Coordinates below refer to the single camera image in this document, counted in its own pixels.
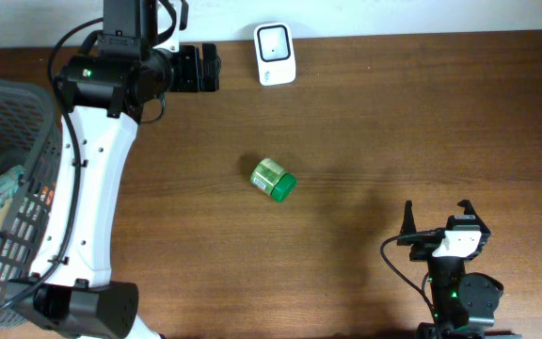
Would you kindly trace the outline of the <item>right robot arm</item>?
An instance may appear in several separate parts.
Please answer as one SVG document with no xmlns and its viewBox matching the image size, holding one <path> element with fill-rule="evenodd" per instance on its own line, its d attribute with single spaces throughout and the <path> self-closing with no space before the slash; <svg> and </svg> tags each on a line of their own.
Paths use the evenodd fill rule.
<svg viewBox="0 0 542 339">
<path fill-rule="evenodd" d="M 431 323 L 422 323 L 417 338 L 518 338 L 511 331 L 493 331 L 494 313 L 503 296 L 503 285 L 492 277 L 472 272 L 465 264 L 482 253 L 491 231 L 468 200 L 458 203 L 460 215 L 447 218 L 446 226 L 427 232 L 416 229 L 412 202 L 407 201 L 397 244 L 410 248 L 409 260 L 425 262 L 430 287 Z"/>
</svg>

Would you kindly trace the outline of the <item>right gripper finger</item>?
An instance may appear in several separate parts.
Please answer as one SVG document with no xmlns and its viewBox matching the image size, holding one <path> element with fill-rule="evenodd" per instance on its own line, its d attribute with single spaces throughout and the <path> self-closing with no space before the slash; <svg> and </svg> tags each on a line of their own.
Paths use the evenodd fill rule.
<svg viewBox="0 0 542 339">
<path fill-rule="evenodd" d="M 406 201 L 400 235 L 410 235 L 416 233 L 416 225 L 412 207 L 412 201 Z"/>
<path fill-rule="evenodd" d="M 470 200 L 462 200 L 457 205 L 464 209 L 464 214 L 465 215 L 472 215 L 472 216 L 476 215 L 476 212 L 475 212 Z"/>
</svg>

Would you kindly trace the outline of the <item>small orange carton box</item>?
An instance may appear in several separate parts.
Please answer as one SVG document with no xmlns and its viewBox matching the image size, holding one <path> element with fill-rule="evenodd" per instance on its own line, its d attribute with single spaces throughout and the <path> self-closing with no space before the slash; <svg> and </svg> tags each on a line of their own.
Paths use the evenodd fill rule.
<svg viewBox="0 0 542 339">
<path fill-rule="evenodd" d="M 40 200 L 47 206 L 53 202 L 56 186 L 43 186 L 40 191 Z"/>
</svg>

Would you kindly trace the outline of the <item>green lidded jar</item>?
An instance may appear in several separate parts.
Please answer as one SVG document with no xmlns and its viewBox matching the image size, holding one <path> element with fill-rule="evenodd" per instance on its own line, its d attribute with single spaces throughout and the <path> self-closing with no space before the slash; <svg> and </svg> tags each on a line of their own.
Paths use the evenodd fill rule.
<svg viewBox="0 0 542 339">
<path fill-rule="evenodd" d="M 252 171 L 250 182 L 275 202 L 284 202 L 294 191 L 297 179 L 271 158 L 265 158 Z"/>
</svg>

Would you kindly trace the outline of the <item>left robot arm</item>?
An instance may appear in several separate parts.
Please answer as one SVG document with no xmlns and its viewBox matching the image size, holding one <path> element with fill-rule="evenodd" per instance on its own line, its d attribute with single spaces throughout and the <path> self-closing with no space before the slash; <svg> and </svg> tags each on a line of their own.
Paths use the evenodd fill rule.
<svg viewBox="0 0 542 339">
<path fill-rule="evenodd" d="M 180 45 L 184 1 L 107 1 L 59 73 L 50 74 L 63 144 L 52 210 L 26 278 L 8 284 L 9 309 L 67 338 L 152 338 L 132 282 L 111 278 L 111 234 L 126 158 L 143 108 L 170 92 L 214 92 L 211 43 Z"/>
</svg>

